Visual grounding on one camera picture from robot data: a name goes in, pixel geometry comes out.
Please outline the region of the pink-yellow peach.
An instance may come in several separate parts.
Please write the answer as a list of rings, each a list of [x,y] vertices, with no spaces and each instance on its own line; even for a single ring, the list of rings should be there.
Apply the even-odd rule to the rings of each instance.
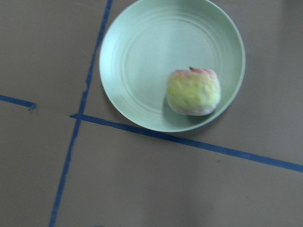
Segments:
[[[220,81],[210,69],[176,70],[168,78],[166,99],[179,114],[205,116],[214,112],[221,100]]]

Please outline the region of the green plate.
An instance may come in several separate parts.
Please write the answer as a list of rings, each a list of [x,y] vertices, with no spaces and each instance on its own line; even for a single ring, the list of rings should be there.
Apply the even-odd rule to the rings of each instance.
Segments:
[[[99,68],[113,106],[150,130],[182,132],[201,127],[224,112],[237,95],[245,72],[245,49],[230,17],[208,0],[139,0],[111,24]],[[171,72],[212,69],[221,101],[207,116],[175,113],[166,101]]]

